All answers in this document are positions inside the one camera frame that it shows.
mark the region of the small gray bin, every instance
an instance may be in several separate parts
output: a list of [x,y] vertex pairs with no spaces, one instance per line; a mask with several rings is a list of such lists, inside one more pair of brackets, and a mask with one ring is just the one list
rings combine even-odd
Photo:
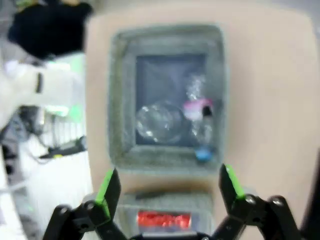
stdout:
[[211,235],[214,230],[213,200],[210,194],[202,192],[164,193],[157,197],[137,199],[134,193],[120,198],[114,221],[124,234],[130,238],[142,233],[163,233],[159,228],[142,230],[137,223],[139,211],[159,213],[179,213],[191,215],[191,227],[187,232],[201,232]]
[[[224,158],[228,99],[221,30],[208,24],[150,26],[123,30],[113,37],[111,44],[106,147],[114,166],[120,171],[146,174],[216,174]],[[178,86],[173,92],[166,81],[146,73],[150,62],[162,67],[160,72],[169,72],[169,66],[172,75],[187,66],[189,71],[205,75],[205,97],[217,106],[214,110],[214,161],[199,164],[187,135],[175,144],[154,144],[138,136],[136,112],[141,106],[170,100],[182,108],[187,100],[184,78],[178,77],[178,82],[170,83]]]

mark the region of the red object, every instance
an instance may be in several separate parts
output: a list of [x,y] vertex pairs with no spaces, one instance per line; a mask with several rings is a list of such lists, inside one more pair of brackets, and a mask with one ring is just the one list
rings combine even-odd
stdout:
[[189,229],[191,226],[191,215],[172,215],[156,211],[140,211],[137,215],[137,223],[140,227],[173,227]]

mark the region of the wooden table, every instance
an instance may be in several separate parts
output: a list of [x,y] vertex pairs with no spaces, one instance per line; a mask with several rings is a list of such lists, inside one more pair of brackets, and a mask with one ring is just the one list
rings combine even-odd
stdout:
[[[175,1],[93,17],[86,42],[86,117],[89,161],[96,191],[111,165],[107,152],[108,52],[120,29],[176,23],[219,23],[230,66],[225,162],[261,198],[283,195],[298,225],[307,205],[320,146],[320,81],[316,38],[302,13],[250,3]],[[196,188],[212,191],[214,216],[226,214],[214,178],[121,174],[123,192]],[[262,239],[249,229],[241,239]]]

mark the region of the screw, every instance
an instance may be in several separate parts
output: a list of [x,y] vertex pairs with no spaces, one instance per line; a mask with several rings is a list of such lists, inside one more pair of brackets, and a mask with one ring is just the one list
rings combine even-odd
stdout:
[[256,204],[255,199],[251,195],[246,196],[245,201],[249,204]]
[[283,205],[283,203],[279,200],[279,198],[276,198],[276,197],[272,200],[272,202],[277,206]]
[[94,205],[93,203],[89,203],[89,204],[86,206],[86,209],[92,210],[94,207],[95,207],[95,205]]
[[60,214],[65,214],[68,211],[68,208],[64,207],[60,210]]

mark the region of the black tool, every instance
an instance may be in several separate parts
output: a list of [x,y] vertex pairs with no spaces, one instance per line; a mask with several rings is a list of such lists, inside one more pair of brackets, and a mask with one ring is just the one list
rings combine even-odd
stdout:
[[59,147],[49,148],[48,153],[40,156],[40,159],[60,158],[72,154],[78,154],[86,151],[87,137],[82,136],[76,140],[69,141]]
[[[250,194],[239,194],[235,176],[222,165],[219,187],[227,216],[213,235],[194,234],[147,236],[130,240],[237,240],[246,226],[256,226],[265,240],[301,240],[293,215],[282,196],[264,201]],[[113,223],[120,195],[120,181],[114,170],[108,173],[95,200],[87,200],[78,208],[57,206],[52,214],[43,240],[80,240],[85,232],[96,231],[102,240],[127,240]]]

